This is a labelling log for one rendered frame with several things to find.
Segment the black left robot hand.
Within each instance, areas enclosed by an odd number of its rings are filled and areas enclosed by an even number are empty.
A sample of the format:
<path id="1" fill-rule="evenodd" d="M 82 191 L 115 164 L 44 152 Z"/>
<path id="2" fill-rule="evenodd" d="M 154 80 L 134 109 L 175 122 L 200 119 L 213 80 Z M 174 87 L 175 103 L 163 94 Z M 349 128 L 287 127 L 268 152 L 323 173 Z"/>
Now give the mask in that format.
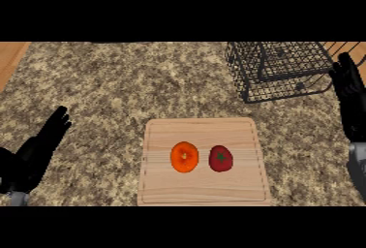
<path id="1" fill-rule="evenodd" d="M 0 147 L 0 194 L 29 193 L 38 186 L 69 126 L 67 108 L 58 106 L 17 152 Z"/>

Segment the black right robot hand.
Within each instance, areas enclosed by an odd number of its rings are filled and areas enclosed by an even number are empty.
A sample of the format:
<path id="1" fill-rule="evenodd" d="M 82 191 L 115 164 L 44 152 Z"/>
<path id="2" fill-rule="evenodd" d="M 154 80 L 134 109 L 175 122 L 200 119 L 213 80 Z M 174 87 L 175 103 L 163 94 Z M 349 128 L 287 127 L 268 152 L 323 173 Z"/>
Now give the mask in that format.
<path id="1" fill-rule="evenodd" d="M 346 52 L 329 71 L 340 106 L 342 131 L 351 142 L 366 142 L 366 86 Z"/>

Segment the red tomato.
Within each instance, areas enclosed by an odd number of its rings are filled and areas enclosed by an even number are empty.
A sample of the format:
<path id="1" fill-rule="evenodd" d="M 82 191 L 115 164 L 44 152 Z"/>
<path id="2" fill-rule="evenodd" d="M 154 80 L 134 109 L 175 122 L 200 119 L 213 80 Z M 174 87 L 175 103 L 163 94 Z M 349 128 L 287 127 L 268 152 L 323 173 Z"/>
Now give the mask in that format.
<path id="1" fill-rule="evenodd" d="M 222 145 L 210 148 L 208 154 L 209 168 L 216 172 L 228 171 L 233 168 L 233 155 Z"/>

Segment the pale wooden cutting board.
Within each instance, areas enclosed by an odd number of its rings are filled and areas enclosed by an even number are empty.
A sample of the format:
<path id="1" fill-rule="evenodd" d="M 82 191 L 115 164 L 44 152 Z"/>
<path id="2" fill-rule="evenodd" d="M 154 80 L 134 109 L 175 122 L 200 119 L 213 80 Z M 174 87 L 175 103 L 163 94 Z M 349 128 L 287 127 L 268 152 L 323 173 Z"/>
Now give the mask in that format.
<path id="1" fill-rule="evenodd" d="M 175 143 L 199 150 L 199 163 L 185 173 L 169 162 Z M 216 172 L 208 154 L 221 145 L 233 168 Z M 137 204 L 264 205 L 271 201 L 255 124 L 247 117 L 151 119 L 146 124 Z"/>

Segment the orange fruit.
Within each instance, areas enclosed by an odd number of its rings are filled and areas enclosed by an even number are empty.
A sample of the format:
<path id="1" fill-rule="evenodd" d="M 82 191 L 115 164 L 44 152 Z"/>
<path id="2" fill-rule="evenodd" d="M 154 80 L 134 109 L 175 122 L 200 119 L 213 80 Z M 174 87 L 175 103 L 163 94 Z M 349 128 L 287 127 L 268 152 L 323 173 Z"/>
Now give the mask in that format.
<path id="1" fill-rule="evenodd" d="M 199 163 L 199 150 L 196 146 L 187 142 L 179 141 L 171 148 L 169 163 L 178 172 L 190 172 Z"/>

